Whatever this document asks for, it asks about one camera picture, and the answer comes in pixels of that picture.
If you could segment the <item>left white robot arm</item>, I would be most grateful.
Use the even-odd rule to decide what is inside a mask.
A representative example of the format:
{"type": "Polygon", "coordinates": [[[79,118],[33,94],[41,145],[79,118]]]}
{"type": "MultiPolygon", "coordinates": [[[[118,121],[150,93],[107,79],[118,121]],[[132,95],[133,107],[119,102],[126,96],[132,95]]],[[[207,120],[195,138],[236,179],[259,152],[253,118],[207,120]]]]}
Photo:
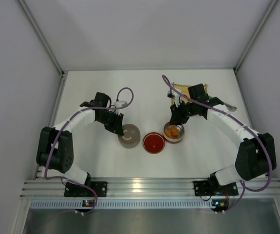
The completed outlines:
{"type": "Polygon", "coordinates": [[[74,137],[88,125],[99,122],[104,128],[122,136],[121,109],[128,106],[125,101],[116,100],[97,92],[94,99],[80,104],[77,111],[54,127],[44,127],[40,132],[36,161],[44,167],[44,178],[59,178],[91,190],[91,175],[75,164],[74,137]]]}

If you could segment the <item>grey round lid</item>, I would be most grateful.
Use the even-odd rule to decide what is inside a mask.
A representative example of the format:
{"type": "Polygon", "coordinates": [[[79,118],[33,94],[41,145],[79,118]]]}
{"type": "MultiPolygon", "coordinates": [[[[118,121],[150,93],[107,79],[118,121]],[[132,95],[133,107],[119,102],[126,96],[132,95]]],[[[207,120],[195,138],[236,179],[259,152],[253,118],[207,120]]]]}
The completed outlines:
{"type": "Polygon", "coordinates": [[[129,137],[132,137],[132,138],[141,137],[139,128],[137,126],[135,126],[134,124],[124,124],[122,127],[123,127],[123,132],[124,132],[122,137],[124,139],[127,139],[129,137]]]}

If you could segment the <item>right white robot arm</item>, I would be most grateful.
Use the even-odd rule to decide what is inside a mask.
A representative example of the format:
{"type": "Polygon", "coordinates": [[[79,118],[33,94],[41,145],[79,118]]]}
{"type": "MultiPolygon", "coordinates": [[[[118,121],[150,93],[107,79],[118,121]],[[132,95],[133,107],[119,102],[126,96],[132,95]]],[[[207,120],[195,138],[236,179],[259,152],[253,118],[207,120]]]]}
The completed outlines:
{"type": "Polygon", "coordinates": [[[208,178],[214,188],[229,185],[233,182],[243,183],[267,174],[268,181],[259,189],[265,190],[272,180],[272,172],[276,168],[274,139],[269,133],[260,134],[243,124],[228,110],[223,101],[211,97],[205,92],[203,84],[188,88],[186,97],[178,89],[170,87],[168,97],[175,101],[171,106],[170,123],[183,125],[190,117],[201,116],[218,127],[236,146],[238,152],[235,162],[225,168],[213,172],[208,178]]]}

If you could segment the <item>red round lid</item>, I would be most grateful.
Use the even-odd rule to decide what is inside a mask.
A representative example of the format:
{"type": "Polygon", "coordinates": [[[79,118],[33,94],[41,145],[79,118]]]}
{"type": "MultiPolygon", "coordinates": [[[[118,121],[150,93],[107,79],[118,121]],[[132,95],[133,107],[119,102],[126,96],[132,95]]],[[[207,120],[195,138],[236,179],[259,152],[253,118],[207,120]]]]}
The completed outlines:
{"type": "Polygon", "coordinates": [[[165,139],[160,133],[151,132],[144,136],[142,145],[146,152],[150,154],[158,154],[165,147],[165,139]]]}

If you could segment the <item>metal tongs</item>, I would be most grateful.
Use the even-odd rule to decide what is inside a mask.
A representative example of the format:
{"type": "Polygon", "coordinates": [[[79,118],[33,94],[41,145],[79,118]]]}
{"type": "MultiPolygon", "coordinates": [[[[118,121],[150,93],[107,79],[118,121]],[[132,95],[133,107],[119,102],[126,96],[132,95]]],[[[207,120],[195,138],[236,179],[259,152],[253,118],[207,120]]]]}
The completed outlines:
{"type": "Polygon", "coordinates": [[[230,105],[228,103],[224,103],[224,105],[227,107],[227,109],[230,111],[230,112],[235,112],[237,110],[237,107],[233,106],[233,105],[230,105]]]}

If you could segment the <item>orange fried food piece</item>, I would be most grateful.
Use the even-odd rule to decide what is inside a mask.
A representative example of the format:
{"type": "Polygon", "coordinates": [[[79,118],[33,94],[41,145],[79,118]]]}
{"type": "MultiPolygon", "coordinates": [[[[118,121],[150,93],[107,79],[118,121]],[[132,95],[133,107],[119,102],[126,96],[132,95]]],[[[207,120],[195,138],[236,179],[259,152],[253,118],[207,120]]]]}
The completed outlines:
{"type": "Polygon", "coordinates": [[[175,125],[171,125],[170,129],[172,130],[172,136],[177,137],[179,135],[179,130],[176,128],[175,125]]]}

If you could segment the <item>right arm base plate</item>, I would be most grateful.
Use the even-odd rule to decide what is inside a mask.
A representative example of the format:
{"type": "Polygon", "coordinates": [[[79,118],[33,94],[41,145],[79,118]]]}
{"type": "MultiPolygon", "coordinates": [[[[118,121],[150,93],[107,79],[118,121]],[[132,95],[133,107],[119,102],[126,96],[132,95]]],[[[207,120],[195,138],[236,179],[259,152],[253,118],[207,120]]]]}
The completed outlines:
{"type": "Polygon", "coordinates": [[[239,194],[236,182],[227,185],[210,185],[207,180],[193,181],[196,196],[237,196],[239,194]]]}

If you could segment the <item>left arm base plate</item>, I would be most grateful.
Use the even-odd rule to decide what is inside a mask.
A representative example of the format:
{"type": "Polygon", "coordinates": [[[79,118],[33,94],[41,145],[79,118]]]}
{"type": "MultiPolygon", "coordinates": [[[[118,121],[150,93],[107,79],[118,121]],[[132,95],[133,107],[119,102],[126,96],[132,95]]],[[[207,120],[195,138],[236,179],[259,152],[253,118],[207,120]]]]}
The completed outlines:
{"type": "MultiPolygon", "coordinates": [[[[107,196],[106,181],[93,181],[90,188],[98,197],[107,196]]],[[[87,188],[67,182],[64,190],[64,197],[94,197],[94,193],[87,188]]]]}

